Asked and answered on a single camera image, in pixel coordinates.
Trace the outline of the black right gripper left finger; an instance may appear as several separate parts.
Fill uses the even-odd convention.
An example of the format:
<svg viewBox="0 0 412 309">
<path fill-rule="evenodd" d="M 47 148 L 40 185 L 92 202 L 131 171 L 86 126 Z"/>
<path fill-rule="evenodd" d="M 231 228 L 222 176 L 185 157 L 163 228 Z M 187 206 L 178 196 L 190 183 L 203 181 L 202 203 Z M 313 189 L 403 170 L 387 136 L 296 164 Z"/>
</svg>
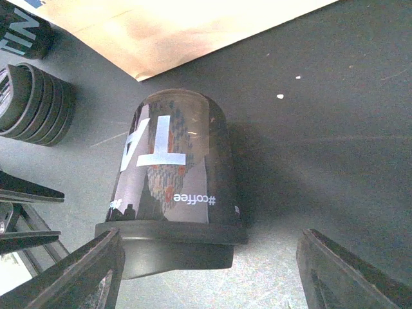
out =
<svg viewBox="0 0 412 309">
<path fill-rule="evenodd" d="M 107 230 L 1 296 L 1 308 L 115 308 L 125 264 L 118 229 Z"/>
</svg>

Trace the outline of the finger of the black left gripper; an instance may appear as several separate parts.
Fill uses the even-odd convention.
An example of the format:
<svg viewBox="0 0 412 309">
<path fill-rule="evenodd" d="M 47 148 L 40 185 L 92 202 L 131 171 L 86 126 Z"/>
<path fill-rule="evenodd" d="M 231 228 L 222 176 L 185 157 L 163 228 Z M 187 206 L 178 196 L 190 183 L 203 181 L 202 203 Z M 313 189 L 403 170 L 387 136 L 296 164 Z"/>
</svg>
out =
<svg viewBox="0 0 412 309">
<path fill-rule="evenodd" d="M 1 201 L 12 203 L 63 203 L 65 195 L 1 171 Z"/>
<path fill-rule="evenodd" d="M 1 234 L 0 254 L 47 245 L 59 240 L 60 231 L 7 232 Z"/>
</svg>

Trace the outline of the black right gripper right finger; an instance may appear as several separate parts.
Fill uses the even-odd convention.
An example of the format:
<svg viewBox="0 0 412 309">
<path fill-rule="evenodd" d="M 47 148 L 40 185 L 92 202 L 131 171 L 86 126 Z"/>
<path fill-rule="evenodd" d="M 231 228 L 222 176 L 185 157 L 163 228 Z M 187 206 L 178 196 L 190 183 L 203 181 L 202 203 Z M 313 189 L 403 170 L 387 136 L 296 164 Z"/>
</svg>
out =
<svg viewBox="0 0 412 309">
<path fill-rule="evenodd" d="M 411 308 L 398 282 L 315 229 L 306 229 L 296 260 L 309 308 Z"/>
</svg>

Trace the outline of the single black lid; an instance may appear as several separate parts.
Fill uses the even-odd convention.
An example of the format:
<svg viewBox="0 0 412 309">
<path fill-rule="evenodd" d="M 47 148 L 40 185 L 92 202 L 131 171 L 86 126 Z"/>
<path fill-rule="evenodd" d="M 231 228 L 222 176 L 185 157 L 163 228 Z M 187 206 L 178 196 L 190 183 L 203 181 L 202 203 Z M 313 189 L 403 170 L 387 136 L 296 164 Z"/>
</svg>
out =
<svg viewBox="0 0 412 309">
<path fill-rule="evenodd" d="M 106 220 L 241 225 L 229 130 L 215 101 L 184 89 L 143 100 Z"/>
</svg>

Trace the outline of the blue checkered paper bag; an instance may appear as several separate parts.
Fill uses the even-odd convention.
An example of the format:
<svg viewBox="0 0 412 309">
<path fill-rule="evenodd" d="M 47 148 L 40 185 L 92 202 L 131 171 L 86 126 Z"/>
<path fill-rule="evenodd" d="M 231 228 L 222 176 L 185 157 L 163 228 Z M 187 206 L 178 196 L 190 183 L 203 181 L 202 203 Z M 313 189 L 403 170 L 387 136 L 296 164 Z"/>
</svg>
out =
<svg viewBox="0 0 412 309">
<path fill-rule="evenodd" d="M 330 0 L 18 1 L 137 81 L 330 4 Z"/>
</svg>

